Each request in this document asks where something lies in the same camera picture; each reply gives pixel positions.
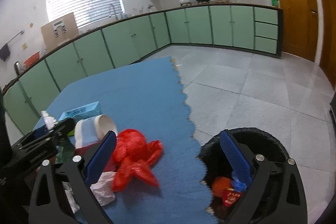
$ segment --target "red plastic bag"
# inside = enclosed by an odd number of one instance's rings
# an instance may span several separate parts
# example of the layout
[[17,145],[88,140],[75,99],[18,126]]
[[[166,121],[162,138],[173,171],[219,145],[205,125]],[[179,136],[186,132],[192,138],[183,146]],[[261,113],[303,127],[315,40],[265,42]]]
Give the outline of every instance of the red plastic bag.
[[153,175],[150,165],[155,163],[163,151],[160,141],[146,142],[146,138],[140,131],[126,129],[117,136],[117,145],[112,154],[115,164],[119,165],[115,174],[112,190],[125,189],[131,177],[158,187],[159,183]]

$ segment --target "white pot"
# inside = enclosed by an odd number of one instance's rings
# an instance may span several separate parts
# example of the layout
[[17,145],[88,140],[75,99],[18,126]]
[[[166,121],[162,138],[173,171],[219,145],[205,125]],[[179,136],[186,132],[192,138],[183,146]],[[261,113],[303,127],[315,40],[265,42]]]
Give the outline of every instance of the white pot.
[[179,0],[181,5],[190,4],[191,0]]

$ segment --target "light blue tissue package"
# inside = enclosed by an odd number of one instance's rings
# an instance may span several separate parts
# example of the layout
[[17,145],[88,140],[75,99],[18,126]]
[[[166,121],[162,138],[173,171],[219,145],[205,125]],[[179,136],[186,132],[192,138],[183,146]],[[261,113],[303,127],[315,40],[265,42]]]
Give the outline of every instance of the light blue tissue package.
[[62,121],[65,118],[73,118],[75,120],[75,123],[77,123],[80,120],[88,119],[102,114],[103,113],[101,112],[100,103],[98,101],[84,106],[80,106],[67,112],[63,112],[58,120]]

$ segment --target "blue plastic wrapper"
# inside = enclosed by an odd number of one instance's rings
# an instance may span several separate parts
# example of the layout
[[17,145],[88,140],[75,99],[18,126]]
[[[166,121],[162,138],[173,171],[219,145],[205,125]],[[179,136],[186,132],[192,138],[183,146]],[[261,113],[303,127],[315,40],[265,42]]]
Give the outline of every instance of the blue plastic wrapper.
[[65,118],[73,118],[75,123],[77,123],[80,120],[88,119],[98,115],[102,115],[99,101],[69,110],[67,112],[63,112],[58,120],[62,121]]
[[244,193],[245,190],[246,190],[246,184],[239,181],[239,179],[238,179],[238,177],[237,177],[237,175],[234,171],[232,171],[231,176],[232,176],[231,185],[232,185],[233,189],[237,192]]

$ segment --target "blue gripper pad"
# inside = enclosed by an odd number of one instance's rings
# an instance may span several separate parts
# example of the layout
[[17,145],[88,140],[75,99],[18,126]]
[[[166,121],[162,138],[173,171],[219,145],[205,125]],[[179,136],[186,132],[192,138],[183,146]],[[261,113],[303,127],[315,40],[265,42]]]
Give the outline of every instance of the blue gripper pad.
[[225,130],[220,133],[219,143],[239,181],[249,187],[252,183],[251,166]]
[[102,140],[100,147],[86,165],[86,177],[84,181],[87,186],[97,183],[116,147],[116,134],[113,131],[109,131],[108,134],[109,135]]

